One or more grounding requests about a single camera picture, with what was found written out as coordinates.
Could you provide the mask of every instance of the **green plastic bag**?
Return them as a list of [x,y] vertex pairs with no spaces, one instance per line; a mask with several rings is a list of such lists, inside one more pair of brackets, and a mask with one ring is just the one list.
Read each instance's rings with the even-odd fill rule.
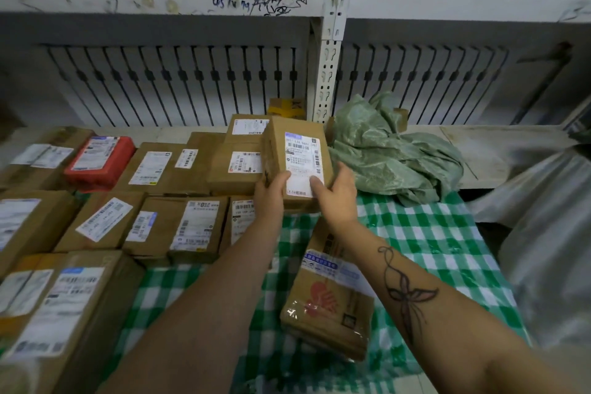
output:
[[388,106],[393,98],[380,92],[367,102],[354,95],[336,113],[329,144],[333,164],[349,166],[359,190],[397,195],[405,206],[440,201],[457,189],[462,154],[433,134],[399,134],[401,114]]

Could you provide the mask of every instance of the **butterfly tattoo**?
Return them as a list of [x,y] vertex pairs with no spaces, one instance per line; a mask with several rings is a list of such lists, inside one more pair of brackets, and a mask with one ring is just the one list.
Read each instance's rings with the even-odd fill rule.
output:
[[[422,334],[423,328],[421,319],[426,322],[425,316],[417,304],[432,300],[439,293],[438,289],[425,290],[422,288],[410,288],[410,280],[406,274],[397,270],[391,265],[394,260],[394,250],[389,246],[382,246],[378,252],[384,254],[384,261],[386,262],[386,270],[384,270],[384,285],[388,290],[389,296],[397,302],[400,302],[400,314],[402,315],[404,330],[408,337],[410,344],[414,343],[415,333],[412,329],[412,317],[415,316],[418,325],[418,335]],[[392,271],[400,276],[400,289],[388,286],[388,276]]]

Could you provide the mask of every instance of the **person's left arm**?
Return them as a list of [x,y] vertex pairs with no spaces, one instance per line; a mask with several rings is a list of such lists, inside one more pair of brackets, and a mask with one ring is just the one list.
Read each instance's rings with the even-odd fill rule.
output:
[[99,393],[228,392],[283,220],[281,190],[257,183],[256,219],[150,326]]

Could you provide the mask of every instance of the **white plastic sheet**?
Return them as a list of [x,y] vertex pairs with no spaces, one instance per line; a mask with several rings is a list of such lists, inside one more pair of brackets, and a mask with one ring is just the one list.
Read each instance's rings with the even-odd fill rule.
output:
[[513,228],[499,263],[534,341],[591,347],[591,162],[567,149],[468,208]]

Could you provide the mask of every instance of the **green checkered tablecloth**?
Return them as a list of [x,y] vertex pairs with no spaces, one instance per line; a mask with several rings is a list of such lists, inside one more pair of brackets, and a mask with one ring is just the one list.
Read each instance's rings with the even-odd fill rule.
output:
[[[477,301],[515,332],[525,331],[509,284],[484,244],[472,216],[458,194],[444,203],[405,208],[390,196],[358,196],[360,220],[374,233],[427,271]],[[264,376],[279,380],[286,390],[313,387],[353,392],[394,392],[392,378],[421,372],[417,360],[376,300],[372,338],[363,363],[348,363],[285,334],[279,323],[304,249],[318,215],[283,219],[272,269],[250,326],[248,347],[240,357],[235,385]],[[179,266],[148,271],[121,332],[112,371],[144,330],[206,270],[206,266]]]

